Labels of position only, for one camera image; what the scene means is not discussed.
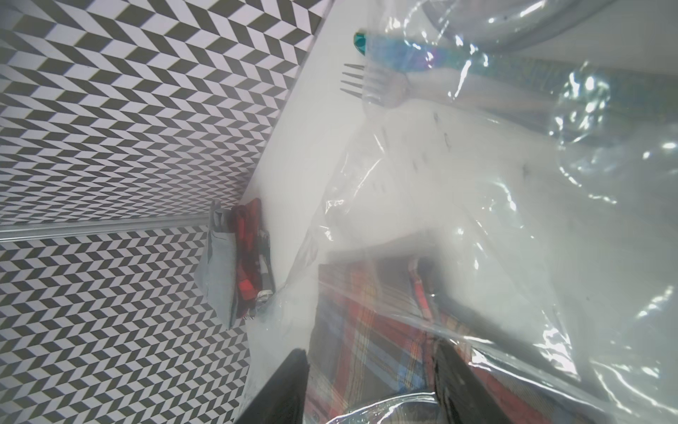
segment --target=black and white pattern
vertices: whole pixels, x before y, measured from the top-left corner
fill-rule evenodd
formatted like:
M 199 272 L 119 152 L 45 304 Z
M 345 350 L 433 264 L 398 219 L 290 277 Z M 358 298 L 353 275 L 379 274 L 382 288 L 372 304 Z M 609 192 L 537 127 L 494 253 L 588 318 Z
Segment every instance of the black and white pattern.
M 193 285 L 205 230 L 0 245 L 0 422 L 231 422 L 249 351 Z
M 11 224 L 235 203 L 330 0 L 0 3 Z

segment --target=plastic bag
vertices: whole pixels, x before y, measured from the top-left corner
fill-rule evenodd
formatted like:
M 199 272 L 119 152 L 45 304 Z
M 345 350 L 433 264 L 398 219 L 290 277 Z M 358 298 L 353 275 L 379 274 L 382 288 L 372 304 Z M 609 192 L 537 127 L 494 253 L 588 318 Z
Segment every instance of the plastic bag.
M 509 16 L 498 1 L 449 3 L 450 14 L 473 10 L 490 26 Z M 461 3 L 466 9 L 453 7 Z M 523 28 L 520 18 L 557 17 L 554 3 L 563 2 L 511 2 L 516 24 L 492 35 L 502 46 L 492 52 L 456 35 L 426 2 L 370 3 L 369 119 L 338 164 L 285 287 L 248 322 L 244 404 L 295 347 L 310 358 L 325 349 L 316 368 L 335 372 L 324 381 L 311 364 L 309 390 L 325 385 L 318 398 L 340 401 L 307 400 L 309 422 L 329 410 L 358 417 L 369 393 L 383 400 L 389 387 L 402 396 L 428 384 L 403 380 L 400 370 L 378 387 L 356 377 L 383 352 L 373 352 L 378 343 L 347 345 L 348 332 L 321 334 L 321 325 L 332 332 L 331 309 L 342 305 L 344 321 L 369 315 L 369 325 L 357 320 L 352 329 L 379 323 L 421 338 L 405 374 L 426 380 L 427 337 L 451 343 L 509 421 L 678 422 L 678 78 L 651 62 L 623 67 L 593 42 L 586 62 L 547 48 L 568 45 L 628 2 L 558 22 L 571 29 L 546 40 L 542 32 L 530 45 L 536 24 Z M 635 18 L 656 19 L 652 12 L 668 4 L 651 3 Z M 596 31 L 605 39 L 611 29 Z M 527 37 L 522 50 L 507 47 L 509 33 Z M 678 57 L 676 48 L 655 54 Z M 350 384 L 337 389 L 342 366 L 362 398 L 351 398 Z

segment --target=red cloth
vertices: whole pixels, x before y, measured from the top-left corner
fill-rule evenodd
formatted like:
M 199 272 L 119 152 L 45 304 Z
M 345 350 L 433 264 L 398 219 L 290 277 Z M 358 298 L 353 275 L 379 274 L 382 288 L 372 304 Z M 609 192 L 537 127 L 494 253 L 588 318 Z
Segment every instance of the red cloth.
M 260 199 L 254 199 L 244 206 L 235 206 L 231 212 L 229 229 L 235 233 L 237 247 L 238 317 L 243 317 L 249 309 L 254 308 L 257 294 L 262 288 L 257 244 L 260 221 Z

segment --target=plaid fabric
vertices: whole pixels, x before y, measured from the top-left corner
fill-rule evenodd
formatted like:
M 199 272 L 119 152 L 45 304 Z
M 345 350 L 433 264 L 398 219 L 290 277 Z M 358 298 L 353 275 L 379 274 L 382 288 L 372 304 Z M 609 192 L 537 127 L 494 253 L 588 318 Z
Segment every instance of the plaid fabric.
M 430 272 L 422 273 L 420 259 L 411 256 L 320 266 L 319 301 L 308 351 L 307 419 L 326 423 L 397 394 L 433 390 L 433 337 L 379 314 L 396 312 L 478 336 L 437 301 L 427 300 L 438 299 L 431 296 L 433 279 Z M 471 345 L 460 341 L 454 349 L 464 362 L 471 362 Z M 514 423 L 593 422 L 586 411 L 575 410 L 533 385 L 478 367 L 471 370 Z M 421 420 L 410 415 L 398 421 L 394 414 L 388 422 L 421 423 L 429 418 L 430 414 Z
M 406 258 L 321 265 L 319 281 L 308 351 L 308 419 L 326 423 L 395 394 L 433 390 L 426 371 L 432 365 L 426 332 L 375 312 L 376 300 L 389 298 L 401 312 L 421 317 Z M 379 281 L 389 281 L 388 290 Z

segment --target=gray cloth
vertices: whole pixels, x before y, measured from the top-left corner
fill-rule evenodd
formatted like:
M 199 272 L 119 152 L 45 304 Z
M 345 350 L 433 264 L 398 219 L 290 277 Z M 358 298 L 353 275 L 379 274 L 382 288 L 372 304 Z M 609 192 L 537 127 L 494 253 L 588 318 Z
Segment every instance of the gray cloth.
M 220 208 L 218 201 L 210 208 L 210 230 L 207 246 L 195 270 L 194 278 L 207 303 L 216 316 L 228 328 L 235 323 L 236 244 L 235 234 L 227 233 L 225 216 L 227 210 Z

